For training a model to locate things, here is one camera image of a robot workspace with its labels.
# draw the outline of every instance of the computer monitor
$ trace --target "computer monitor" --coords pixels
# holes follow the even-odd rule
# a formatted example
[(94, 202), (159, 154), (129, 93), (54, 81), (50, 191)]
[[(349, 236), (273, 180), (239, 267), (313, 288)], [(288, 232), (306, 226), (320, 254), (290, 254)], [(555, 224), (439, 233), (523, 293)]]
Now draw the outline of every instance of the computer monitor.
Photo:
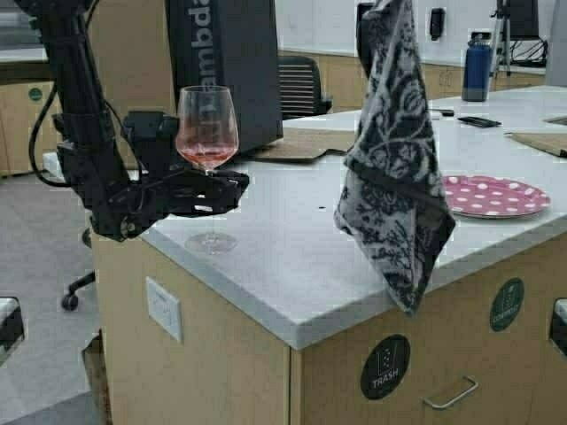
[(358, 56), (361, 59), (367, 77), (372, 68), (373, 54), (372, 46), (369, 43), (369, 26), (362, 18), (364, 14), (375, 5), (375, 3), (360, 3), (356, 10), (356, 49), (358, 50)]
[(539, 40), (539, 0), (509, 0), (510, 38), (512, 41)]

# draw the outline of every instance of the electrical outlet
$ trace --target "electrical outlet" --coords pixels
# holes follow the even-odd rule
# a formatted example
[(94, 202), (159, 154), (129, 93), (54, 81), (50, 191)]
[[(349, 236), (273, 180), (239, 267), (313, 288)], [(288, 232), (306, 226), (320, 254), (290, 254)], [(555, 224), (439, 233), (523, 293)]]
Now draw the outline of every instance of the electrical outlet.
[(159, 286), (151, 277), (145, 278), (145, 287), (150, 317), (180, 343), (182, 329), (179, 299)]

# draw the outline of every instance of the metal handle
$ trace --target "metal handle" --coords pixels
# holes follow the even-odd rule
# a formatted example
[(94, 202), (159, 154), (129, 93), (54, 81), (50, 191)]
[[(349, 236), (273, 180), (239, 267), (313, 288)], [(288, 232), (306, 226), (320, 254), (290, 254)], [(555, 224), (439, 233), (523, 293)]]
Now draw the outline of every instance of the metal handle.
[(428, 398), (424, 398), (423, 402), (427, 406), (432, 408), (433, 410), (447, 410), (449, 407), (454, 405), (457, 401), (462, 400), (463, 398), (467, 397), (469, 394), (471, 394), (472, 392), (474, 392), (478, 388), (478, 382), (475, 381), (475, 379), (472, 376), (464, 376), (463, 378), (466, 379), (467, 381), (469, 381), (472, 384), (472, 386), (470, 388), (468, 388), (467, 390), (465, 390), (464, 392), (462, 392), (461, 394), (459, 394), (457, 397), (447, 401), (444, 405), (436, 405), (435, 403), (433, 403)]

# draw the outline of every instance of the chair wheel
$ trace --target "chair wheel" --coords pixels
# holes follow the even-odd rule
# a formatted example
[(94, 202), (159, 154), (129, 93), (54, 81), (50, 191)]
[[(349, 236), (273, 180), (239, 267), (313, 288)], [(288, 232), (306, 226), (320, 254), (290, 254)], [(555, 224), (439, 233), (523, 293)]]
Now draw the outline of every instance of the chair wheel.
[(79, 306), (79, 298), (75, 294), (67, 294), (61, 300), (63, 310), (74, 312)]

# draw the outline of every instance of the cardboard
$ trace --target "cardboard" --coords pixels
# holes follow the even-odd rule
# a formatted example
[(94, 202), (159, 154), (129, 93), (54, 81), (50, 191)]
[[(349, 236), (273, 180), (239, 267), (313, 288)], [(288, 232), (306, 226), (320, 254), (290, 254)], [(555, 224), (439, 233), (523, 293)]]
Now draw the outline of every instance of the cardboard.
[(95, 406), (100, 414), (100, 424), (113, 425), (108, 380), (106, 378), (105, 350), (100, 331), (87, 348), (82, 351), (82, 361), (89, 379), (90, 391)]
[(270, 161), (313, 161), (328, 151), (346, 153), (354, 144), (354, 131), (285, 128), (283, 139), (260, 148), (252, 159)]
[(567, 133), (510, 133), (509, 137), (559, 158), (567, 158)]

